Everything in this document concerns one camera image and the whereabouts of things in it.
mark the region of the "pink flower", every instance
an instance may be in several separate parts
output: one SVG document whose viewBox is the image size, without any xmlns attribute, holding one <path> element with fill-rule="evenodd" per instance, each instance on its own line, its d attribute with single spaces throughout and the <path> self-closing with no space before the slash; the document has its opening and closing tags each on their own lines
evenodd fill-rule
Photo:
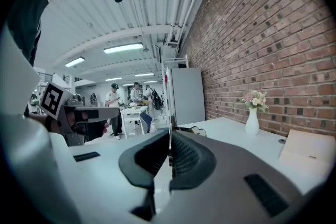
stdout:
<svg viewBox="0 0 336 224">
<path fill-rule="evenodd" d="M 243 98 L 243 101 L 252 102 L 253 98 L 254 98 L 253 94 L 249 92 L 245 95 L 245 97 Z"/>
</svg>

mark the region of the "blue chair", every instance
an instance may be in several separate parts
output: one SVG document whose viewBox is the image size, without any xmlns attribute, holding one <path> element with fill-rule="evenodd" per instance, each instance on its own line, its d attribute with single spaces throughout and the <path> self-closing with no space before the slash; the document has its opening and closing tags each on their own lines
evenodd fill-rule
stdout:
<svg viewBox="0 0 336 224">
<path fill-rule="evenodd" d="M 145 112 L 142 112 L 140 114 L 140 121 L 141 121 L 144 132 L 148 134 L 151 128 L 152 117 L 146 114 Z"/>
</svg>

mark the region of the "black backpack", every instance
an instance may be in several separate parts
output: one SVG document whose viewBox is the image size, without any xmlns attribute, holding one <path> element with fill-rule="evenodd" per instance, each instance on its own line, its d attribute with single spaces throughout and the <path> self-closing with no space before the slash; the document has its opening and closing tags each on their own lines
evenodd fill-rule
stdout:
<svg viewBox="0 0 336 224">
<path fill-rule="evenodd" d="M 151 98 L 153 100 L 153 104 L 156 110 L 160 110 L 164 108 L 164 105 L 161 101 L 161 98 L 159 97 L 158 93 L 155 91 L 155 89 L 152 92 Z"/>
</svg>

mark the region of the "ceiling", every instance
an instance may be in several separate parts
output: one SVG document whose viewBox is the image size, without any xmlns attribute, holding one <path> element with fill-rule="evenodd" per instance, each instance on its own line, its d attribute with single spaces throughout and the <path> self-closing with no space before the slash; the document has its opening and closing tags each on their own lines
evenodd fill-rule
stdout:
<svg viewBox="0 0 336 224">
<path fill-rule="evenodd" d="M 186 35 L 201 2 L 195 0 L 182 37 Z M 122 77 L 119 83 L 128 83 L 134 81 L 135 74 L 146 72 L 155 74 L 151 80 L 160 79 L 161 65 L 156 46 L 164 58 L 172 58 L 176 52 L 176 46 L 165 43 L 171 29 L 174 3 L 178 4 L 176 21 L 172 23 L 175 33 L 184 0 L 51 2 L 41 18 L 42 31 L 35 66 L 95 82 Z M 136 42 L 142 42 L 149 51 L 103 52 L 105 48 Z M 74 67 L 65 67 L 66 63 L 78 57 L 85 61 Z"/>
</svg>

